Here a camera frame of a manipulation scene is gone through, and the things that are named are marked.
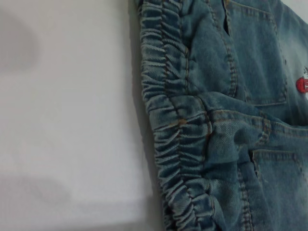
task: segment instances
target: blue denim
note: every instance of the blue denim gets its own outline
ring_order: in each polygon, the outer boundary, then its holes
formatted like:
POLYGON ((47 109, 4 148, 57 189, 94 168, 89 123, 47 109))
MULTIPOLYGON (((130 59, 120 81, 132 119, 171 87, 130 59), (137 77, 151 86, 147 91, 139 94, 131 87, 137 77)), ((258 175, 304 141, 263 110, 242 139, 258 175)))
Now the blue denim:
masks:
POLYGON ((166 230, 308 230, 308 25, 280 0, 137 5, 166 230))

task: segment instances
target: back pocket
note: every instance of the back pocket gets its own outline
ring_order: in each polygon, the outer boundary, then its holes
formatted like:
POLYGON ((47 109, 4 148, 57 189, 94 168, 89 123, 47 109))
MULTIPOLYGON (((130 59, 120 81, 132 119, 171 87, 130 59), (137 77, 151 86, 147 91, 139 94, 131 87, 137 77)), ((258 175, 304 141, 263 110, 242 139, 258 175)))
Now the back pocket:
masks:
POLYGON ((245 100, 256 106, 286 102, 284 60, 267 1, 227 1, 227 23, 244 79, 245 100))
POLYGON ((285 151, 254 150, 251 158, 275 230, 293 230, 296 224, 307 220, 308 185, 305 168, 298 155, 285 151))

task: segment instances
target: embroidered logo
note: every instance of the embroidered logo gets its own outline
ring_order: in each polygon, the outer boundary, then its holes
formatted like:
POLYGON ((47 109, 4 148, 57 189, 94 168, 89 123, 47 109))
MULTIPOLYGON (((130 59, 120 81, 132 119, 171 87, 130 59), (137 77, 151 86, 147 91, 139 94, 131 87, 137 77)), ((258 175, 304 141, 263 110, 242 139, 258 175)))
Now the embroidered logo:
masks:
MULTIPOLYGON (((308 77, 308 68, 304 68, 304 76, 308 77)), ((296 88, 300 93, 307 93, 308 92, 308 78, 302 76, 296 81, 296 88)))

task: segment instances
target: white wall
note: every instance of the white wall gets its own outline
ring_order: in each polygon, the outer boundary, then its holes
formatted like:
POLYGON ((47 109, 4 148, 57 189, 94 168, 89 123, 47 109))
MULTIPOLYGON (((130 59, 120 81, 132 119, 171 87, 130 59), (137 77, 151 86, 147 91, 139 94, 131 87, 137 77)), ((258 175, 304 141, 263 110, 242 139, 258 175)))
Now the white wall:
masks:
POLYGON ((0 1, 0 230, 161 228, 134 7, 0 1))
POLYGON ((305 22, 308 22, 308 1, 307 0, 282 0, 284 4, 289 6, 298 16, 305 22))

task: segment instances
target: seam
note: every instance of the seam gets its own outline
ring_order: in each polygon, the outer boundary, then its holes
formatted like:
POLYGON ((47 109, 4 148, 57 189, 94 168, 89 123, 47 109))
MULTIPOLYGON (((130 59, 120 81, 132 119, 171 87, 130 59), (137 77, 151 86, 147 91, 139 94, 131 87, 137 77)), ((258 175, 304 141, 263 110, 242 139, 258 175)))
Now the seam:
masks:
MULTIPOLYGON (((232 43, 234 43, 233 41, 233 38, 232 38, 232 35, 233 35, 233 28, 231 26, 231 15, 230 15, 230 11, 228 10, 228 5, 229 5, 229 0, 226 0, 226 3, 225 3, 225 14, 226 14, 226 19, 227 19, 227 24, 228 24, 228 32, 229 32, 229 36, 230 36, 230 40, 232 41, 232 43)), ((235 96, 235 93, 236 93, 236 88, 237 88, 237 81, 238 81, 238 77, 237 77, 237 70, 235 68, 235 61, 233 60, 233 65, 234 65, 234 69, 235 69, 235 73, 236 73, 236 76, 235 76, 235 86, 233 88, 233 92, 232 92, 232 95, 233 97, 235 96)))
POLYGON ((218 23, 217 18, 216 18, 216 14, 213 11, 213 8, 210 4, 210 1, 209 0, 204 0, 204 1, 208 5, 208 7, 211 11, 211 15, 212 15, 212 19, 214 21, 215 27, 216 27, 217 31, 219 32, 220 38, 221 38, 221 40, 222 40, 222 42, 225 46, 225 49, 226 49, 227 60, 228 60, 228 64, 229 64, 229 71, 230 71, 230 75, 231 75, 230 89, 229 89, 228 96, 234 98, 234 96, 236 94, 236 87, 237 87, 237 71, 236 71, 235 62, 234 62, 234 59, 233 59, 233 56, 232 56, 232 52, 231 52, 229 46, 227 45, 226 40, 223 37, 223 34, 221 32, 221 28, 220 28, 219 23, 218 23))
POLYGON ((263 103, 262 100, 261 101, 252 101, 248 98, 246 98, 246 100, 247 100, 248 103, 252 104, 255 107, 274 106, 274 105, 280 105, 280 104, 286 103, 285 98, 282 98, 282 100, 279 99, 276 102, 275 102, 275 100, 273 100, 272 103, 263 103))
POLYGON ((263 126, 262 126, 262 136, 260 137, 259 141, 256 143, 256 145, 260 144, 266 144, 269 142, 269 136, 271 134, 271 125, 270 121, 267 120, 267 117, 264 113, 261 112, 261 116, 264 118, 262 120, 263 126))
MULTIPOLYGON (((240 112, 229 111, 229 110, 216 110, 216 111, 212 111, 212 113, 214 115, 234 114, 234 115, 239 115, 239 116, 242 116, 242 117, 246 117, 248 119, 254 119, 254 120, 258 120, 258 121, 262 121, 264 119, 262 117, 258 117, 258 116, 255 116, 255 115, 250 115, 249 116, 249 115, 246 115, 246 114, 243 114, 243 113, 240 113, 240 112)), ((226 120, 233 120, 233 121, 234 120, 239 120, 239 121, 246 122, 245 120, 241 120, 241 119, 237 119, 237 118, 221 118, 221 119, 214 120, 213 123, 220 122, 220 121, 226 121, 226 120)), ((285 126, 283 124, 280 124, 280 123, 278 123, 276 121, 270 121, 270 122, 271 122, 271 124, 274 124, 275 126, 281 127, 283 129, 286 129, 286 130, 302 131, 302 132, 307 132, 308 133, 308 129, 305 129, 305 128, 290 128, 290 127, 287 127, 287 126, 285 126)))
MULTIPOLYGON (((180 0, 180 9, 179 9, 179 12, 182 11, 183 9, 183 0, 180 0)), ((180 25, 180 40, 181 42, 183 42, 183 32, 182 32, 182 20, 179 16, 179 25, 180 25)), ((184 56, 185 56, 185 90, 186 90, 186 94, 188 94, 188 72, 189 72, 189 62, 188 62, 188 48, 185 46, 185 53, 184 53, 184 56)))
MULTIPOLYGON (((161 9, 161 24, 160 24, 160 29, 161 29, 161 33, 162 33, 162 44, 163 44, 163 49, 164 49, 164 52, 165 52, 165 81, 164 81, 164 90, 165 90, 165 94, 167 96, 167 98, 169 99, 170 103, 172 104, 173 108, 174 108, 174 111, 176 112, 177 114, 177 117, 178 119, 180 119, 180 116, 179 116, 179 112, 177 111, 173 101, 171 100, 170 96, 168 95, 168 92, 167 92, 167 88, 166 88, 166 82, 167 82, 167 61, 168 61, 168 57, 167 57, 167 52, 166 52, 166 49, 165 49, 165 44, 164 44, 164 38, 165 38, 165 35, 164 35, 164 32, 163 32, 163 11, 164 11, 164 3, 165 3, 165 0, 162 0, 162 9, 161 9)), ((181 167, 181 159, 180 159, 180 136, 182 134, 182 129, 180 127, 180 124, 178 124, 178 146, 177 146, 177 150, 176 150, 176 155, 177 155, 177 158, 178 158, 178 161, 179 161, 179 175, 180 175, 180 179, 183 181, 183 186, 185 187, 186 189, 186 194, 188 195, 188 197, 190 198, 190 203, 192 205, 192 210, 193 210, 193 217, 194 217, 194 220, 195 220, 195 225, 196 227, 200 226, 200 224, 198 223, 198 219, 196 217, 196 209, 195 209, 195 205, 194 203, 192 202, 192 196, 190 195, 189 193, 189 190, 188 190, 188 187, 187 185, 185 184, 185 181, 183 180, 183 176, 182 176, 182 167, 181 167)))
POLYGON ((273 100, 252 100, 250 99, 249 96, 247 96, 246 99, 251 103, 260 103, 260 105, 269 105, 269 104, 284 103, 285 97, 283 96, 273 100))
POLYGON ((240 191, 242 194, 242 201, 244 203, 242 209, 243 219, 244 219, 243 220, 244 231, 253 231, 254 227, 251 219, 251 213, 248 201, 248 192, 240 169, 238 169, 238 180, 240 184, 240 191))
POLYGON ((281 162, 281 161, 293 161, 299 172, 301 173, 305 183, 307 184, 308 186, 308 178, 306 177, 305 173, 304 173, 304 168, 303 168, 303 165, 300 163, 300 161, 298 160, 297 158, 297 154, 294 153, 294 152, 288 152, 288 151, 278 151, 278 150, 266 150, 266 149, 261 149, 261 150, 255 150, 253 151, 254 154, 257 154, 257 153, 260 153, 260 155, 256 156, 256 159, 262 159, 262 160, 268 160, 268 161, 275 161, 275 162, 281 162), (262 154, 266 154, 266 153, 272 153, 272 154, 275 154, 277 153, 277 155, 279 154, 285 154, 285 155, 288 155, 289 158, 280 158, 280 159, 272 159, 270 157, 266 157, 266 156, 263 156, 262 154))
POLYGON ((255 168, 255 174, 256 174, 256 177, 260 183, 260 186, 262 187, 262 173, 261 173, 261 170, 260 170, 260 165, 259 165, 259 159, 256 157, 256 153, 254 151, 252 151, 253 153, 253 159, 252 159, 252 163, 254 165, 254 168, 255 168))
POLYGON ((203 147, 203 155, 202 155, 202 160, 205 161, 205 157, 206 157, 206 147, 208 146, 208 143, 209 143, 209 138, 213 132, 213 125, 212 125, 212 122, 208 116, 208 113, 205 109, 205 105, 204 103, 202 102, 202 100, 200 99, 200 97, 198 96, 194 96, 201 104, 202 108, 203 108, 203 111, 204 111, 204 116, 205 116, 205 120, 206 120, 206 124, 207 124, 207 134, 205 136, 205 145, 203 147))
MULTIPOLYGON (((217 123, 217 122, 224 122, 224 121, 238 121, 238 119, 219 119, 219 120, 216 120, 214 123, 217 123)), ((252 126, 252 127, 255 127, 255 128, 263 128, 263 126, 258 126, 258 125, 254 125, 254 124, 248 124, 246 123, 247 125, 249 126, 252 126)), ((275 133, 281 133, 283 135, 287 135, 287 136, 290 136, 290 137, 298 137, 298 138, 307 138, 308 139, 308 135, 294 135, 292 133, 288 133, 288 132, 283 132, 283 131, 279 131, 279 130, 275 130, 275 131, 272 131, 273 134, 275 133)))
POLYGON ((268 21, 268 22, 271 22, 271 14, 270 13, 264 13, 264 12, 258 12, 258 11, 255 11, 255 12, 247 12, 247 11, 244 11, 243 8, 240 8, 239 6, 233 6, 232 7, 235 11, 237 12, 240 12, 244 15, 246 15, 247 17, 254 17, 256 18, 257 20, 264 20, 264 21, 268 21))
POLYGON ((259 179, 260 177, 260 169, 256 159, 256 153, 254 151, 249 151, 250 162, 254 165, 254 170, 256 177, 259 179))
POLYGON ((215 220, 214 220, 214 218, 213 218, 213 215, 215 214, 216 208, 215 208, 215 204, 214 204, 213 197, 210 196, 210 199, 211 199, 211 202, 212 202, 212 211, 213 211, 213 214, 211 215, 211 219, 212 219, 212 222, 213 222, 213 223, 216 223, 215 220))
POLYGON ((303 165, 299 162, 299 160, 297 159, 296 155, 294 155, 294 162, 296 163, 297 167, 298 167, 298 170, 300 171, 300 173, 302 174, 303 178, 304 178, 304 181, 306 182, 307 186, 308 186, 308 179, 304 173, 304 170, 303 170, 303 165))
POLYGON ((258 9, 258 8, 251 7, 251 6, 246 6, 246 5, 243 5, 243 4, 234 2, 234 1, 232 1, 232 0, 229 0, 228 2, 231 2, 231 3, 234 4, 234 5, 238 5, 239 7, 244 7, 244 8, 248 8, 248 9, 254 10, 254 11, 259 11, 259 12, 266 13, 266 14, 271 14, 271 12, 263 11, 263 10, 260 10, 260 9, 258 9))
POLYGON ((187 79, 187 82, 192 84, 197 90, 198 90, 198 93, 203 93, 205 92, 204 89, 200 89, 192 80, 190 80, 189 78, 187 79))
MULTIPOLYGON (((280 43, 280 39, 279 39, 279 36, 278 36, 277 23, 276 23, 274 16, 271 17, 271 23, 274 27, 274 32, 275 32, 276 39, 277 39, 277 42, 278 42, 280 55, 282 56, 282 67, 283 67, 283 70, 284 70, 284 73, 285 73, 285 71, 286 71, 285 65, 283 65, 285 58, 284 58, 284 55, 283 55, 283 52, 282 52, 281 43, 280 43)), ((284 86, 282 87, 282 95, 283 95, 285 101, 287 99, 287 93, 288 93, 288 79, 287 79, 286 75, 284 75, 284 86)))
POLYGON ((161 126, 161 127, 155 128, 155 129, 153 130, 153 132, 162 131, 162 130, 164 130, 164 129, 166 129, 166 128, 173 128, 173 127, 177 126, 177 125, 180 124, 180 123, 183 124, 184 121, 186 121, 186 124, 188 124, 189 122, 191 122, 192 120, 198 118, 198 117, 201 116, 201 115, 204 115, 204 112, 199 113, 199 114, 197 114, 197 115, 194 115, 194 116, 192 116, 192 117, 189 117, 189 118, 187 118, 187 119, 178 119, 177 123, 171 123, 171 124, 168 124, 168 125, 163 125, 163 126, 161 126))

